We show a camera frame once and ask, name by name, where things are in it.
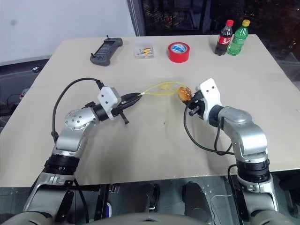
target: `remote controller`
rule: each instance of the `remote controller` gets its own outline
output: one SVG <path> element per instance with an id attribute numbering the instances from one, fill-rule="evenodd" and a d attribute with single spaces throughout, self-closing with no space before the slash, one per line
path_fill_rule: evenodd
<path id="1" fill-rule="evenodd" d="M 108 37 L 104 40 L 100 48 L 95 52 L 91 53 L 90 61 L 96 65 L 108 66 L 110 58 L 117 50 L 118 47 L 123 45 L 123 41 L 120 37 Z"/>

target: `yellow cable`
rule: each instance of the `yellow cable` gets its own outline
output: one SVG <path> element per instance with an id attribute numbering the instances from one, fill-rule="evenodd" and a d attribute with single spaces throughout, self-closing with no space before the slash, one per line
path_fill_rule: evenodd
<path id="1" fill-rule="evenodd" d="M 142 94 L 148 94 L 148 95 L 156 95 L 156 96 L 166 96 L 166 95 L 173 95 L 175 93 L 177 93 L 178 88 L 172 92 L 169 93 L 149 93 L 149 91 L 153 88 L 159 87 L 161 86 L 162 89 L 169 89 L 170 88 L 170 84 L 180 84 L 181 86 L 185 87 L 184 83 L 181 82 L 176 82 L 176 81 L 169 81 L 169 82 L 164 82 L 164 83 L 158 83 L 150 88 L 148 88 L 147 90 L 145 90 L 144 92 L 142 92 Z"/>

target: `tape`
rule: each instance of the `tape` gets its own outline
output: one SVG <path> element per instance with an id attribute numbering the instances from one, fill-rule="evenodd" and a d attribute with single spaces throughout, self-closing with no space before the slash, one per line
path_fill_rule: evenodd
<path id="1" fill-rule="evenodd" d="M 185 62 L 189 57 L 189 46 L 183 42 L 174 42 L 169 45 L 168 54 L 173 62 Z"/>

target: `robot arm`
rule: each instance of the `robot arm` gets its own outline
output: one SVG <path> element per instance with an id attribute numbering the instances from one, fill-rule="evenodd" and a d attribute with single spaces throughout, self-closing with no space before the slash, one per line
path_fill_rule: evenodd
<path id="1" fill-rule="evenodd" d="M 100 121 L 113 120 L 118 115 L 128 124 L 123 110 L 134 105 L 142 97 L 139 94 L 120 97 L 115 88 L 104 86 L 98 95 L 100 104 L 89 103 L 65 116 L 65 126 L 44 170 L 33 185 L 24 212 L 42 212 L 53 222 L 66 219 L 74 195 L 69 187 L 75 180 L 74 173 L 87 144 L 88 133 Z"/>
<path id="2" fill-rule="evenodd" d="M 253 123 L 251 115 L 223 107 L 212 78 L 196 87 L 187 107 L 192 110 L 191 116 L 197 113 L 212 126 L 219 126 L 232 141 L 238 168 L 232 192 L 240 219 L 250 220 L 255 225 L 265 224 L 268 219 L 270 222 L 274 222 L 275 218 L 281 221 L 279 218 L 284 216 L 278 213 L 273 178 L 269 172 L 267 139 L 262 129 Z"/>

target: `beige tabletop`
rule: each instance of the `beige tabletop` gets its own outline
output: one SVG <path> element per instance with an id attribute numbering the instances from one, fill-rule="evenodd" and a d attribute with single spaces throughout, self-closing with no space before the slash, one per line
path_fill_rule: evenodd
<path id="1" fill-rule="evenodd" d="M 31 186 L 50 157 L 52 110 L 59 94 L 70 82 L 94 77 L 123 95 L 140 92 L 167 81 L 185 83 L 192 90 L 212 77 L 223 105 L 249 112 L 266 133 L 270 169 L 300 168 L 300 92 L 285 76 L 256 35 L 249 35 L 236 56 L 217 56 L 217 36 L 125 37 L 107 67 L 90 62 L 90 53 L 104 38 L 64 41 L 38 75 L 0 135 L 0 186 Z M 149 40 L 155 58 L 134 58 L 134 43 Z M 167 46 L 176 41 L 190 46 L 185 63 L 173 63 Z M 63 97 L 56 115 L 60 132 L 65 115 L 97 102 L 94 82 L 84 81 Z M 80 184 L 173 179 L 225 174 L 233 156 L 218 156 L 197 148 L 183 127 L 184 105 L 177 96 L 147 96 L 124 113 L 122 119 L 101 122 L 90 133 L 89 143 L 77 168 Z M 188 118 L 195 138 L 212 148 L 216 129 L 197 117 Z M 218 148 L 229 139 L 223 134 Z"/>

